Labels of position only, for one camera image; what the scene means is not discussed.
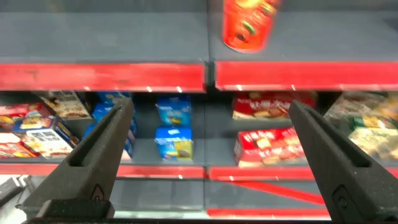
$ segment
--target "blue cookie box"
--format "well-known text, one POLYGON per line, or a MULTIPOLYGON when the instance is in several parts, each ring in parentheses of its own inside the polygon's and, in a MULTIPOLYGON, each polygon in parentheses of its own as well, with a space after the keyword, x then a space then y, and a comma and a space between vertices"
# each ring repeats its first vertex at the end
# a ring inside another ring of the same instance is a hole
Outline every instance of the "blue cookie box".
POLYGON ((117 103, 122 96, 131 97, 128 92, 120 92, 120 91, 99 91, 97 95, 101 99, 103 103, 115 104, 117 103))
POLYGON ((165 125, 191 125, 191 101, 187 95, 161 97, 156 104, 165 125))
POLYGON ((156 129, 155 142, 162 159, 171 161, 186 161, 192 160, 193 156, 193 139, 192 130, 184 127, 159 127, 156 129), (190 141, 190 149, 187 150, 190 153, 189 157, 181 158, 178 156, 171 156, 176 154, 175 142, 179 141, 190 141))
MULTIPOLYGON (((112 104, 98 103, 93 111, 93 117, 95 121, 100 122, 103 119, 103 117, 105 117, 111 111, 112 107, 113 107, 112 104)), ((133 119, 131 120, 130 123, 130 130, 132 131, 133 135, 136 135, 137 134, 136 120, 134 119, 134 116, 132 118, 133 119)))
MULTIPOLYGON (((89 133, 95 128, 97 124, 91 124, 87 127, 85 134, 83 135, 83 139, 87 137, 89 133)), ((129 130, 129 134, 127 134, 126 141, 124 142, 124 150, 129 154, 130 158, 132 158, 132 153, 134 151, 134 136, 131 133, 131 130, 129 130)))

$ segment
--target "biscuit box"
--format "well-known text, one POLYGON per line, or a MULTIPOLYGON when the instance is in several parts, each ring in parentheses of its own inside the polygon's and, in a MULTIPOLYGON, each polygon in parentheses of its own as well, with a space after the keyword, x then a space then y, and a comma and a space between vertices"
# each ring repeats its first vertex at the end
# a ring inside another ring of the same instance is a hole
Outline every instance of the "biscuit box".
POLYGON ((62 119, 91 118, 83 100, 74 91, 45 91, 36 95, 62 119))
POLYGON ((156 104, 160 119, 165 125, 191 124, 191 101, 187 95, 161 97, 156 104))
POLYGON ((11 133, 47 159, 65 157, 79 143, 58 116, 25 118, 14 125, 11 133))
MULTIPOLYGON (((89 133, 91 133, 91 131, 95 128, 96 125, 97 124, 91 124, 87 127, 85 134, 83 136, 83 139, 85 137, 87 137, 87 135, 89 133)), ((126 141, 124 142, 124 150, 122 153, 121 160, 131 160, 132 159, 132 152, 134 151, 134 141, 135 141, 135 138, 134 138, 131 130, 129 130, 129 132, 127 134, 126 141)))
POLYGON ((315 106, 313 92, 252 92, 238 93, 233 101, 233 119, 286 119, 294 100, 315 106))
POLYGON ((49 116, 53 113, 42 103, 23 103, 0 106, 0 126, 11 130, 16 121, 25 117, 49 116))
POLYGON ((32 152, 30 147, 12 133, 0 133, 0 159, 16 157, 37 157, 39 153, 32 152))
MULTIPOLYGON (((93 111, 93 117, 96 122, 100 122, 103 117, 105 117, 112 109, 114 105, 106 104, 106 103, 98 103, 93 111)), ((132 120, 130 122, 130 130, 132 134, 135 136, 137 134, 137 124, 135 120, 135 116, 132 116, 132 120)))
POLYGON ((99 91, 97 95, 101 99, 101 102, 110 104, 116 104, 122 96, 131 98, 130 93, 120 91, 99 91))
POLYGON ((280 162, 294 162, 305 154, 293 127, 240 131, 234 154, 240 167, 260 167, 280 162))
POLYGON ((190 128, 160 127, 156 129, 155 142, 162 159, 192 161, 193 141, 190 128))

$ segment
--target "lower shelf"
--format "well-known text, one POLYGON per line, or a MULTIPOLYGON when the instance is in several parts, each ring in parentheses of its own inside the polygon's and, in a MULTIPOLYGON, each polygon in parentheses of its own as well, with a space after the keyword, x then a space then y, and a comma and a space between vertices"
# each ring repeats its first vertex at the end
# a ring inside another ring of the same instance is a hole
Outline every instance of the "lower shelf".
MULTIPOLYGON (((31 186, 44 178, 31 177, 31 186)), ((118 179, 110 201, 117 218, 330 219, 315 182, 118 179)))

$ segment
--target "red snack box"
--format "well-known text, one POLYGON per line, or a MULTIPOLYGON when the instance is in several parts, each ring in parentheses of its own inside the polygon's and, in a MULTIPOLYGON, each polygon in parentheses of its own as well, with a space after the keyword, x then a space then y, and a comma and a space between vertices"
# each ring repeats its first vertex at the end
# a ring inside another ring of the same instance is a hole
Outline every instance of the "red snack box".
POLYGON ((240 167, 259 167, 304 158, 304 151, 293 127, 240 131, 235 159, 240 167))
POLYGON ((233 119, 286 119, 290 104, 298 100, 315 106, 313 92, 238 93, 233 102, 233 119))
POLYGON ((48 116, 51 112, 42 103, 0 106, 0 126, 11 130, 14 123, 25 117, 48 116))
POLYGON ((0 159, 37 156, 39 153, 32 152, 15 134, 0 133, 0 159))

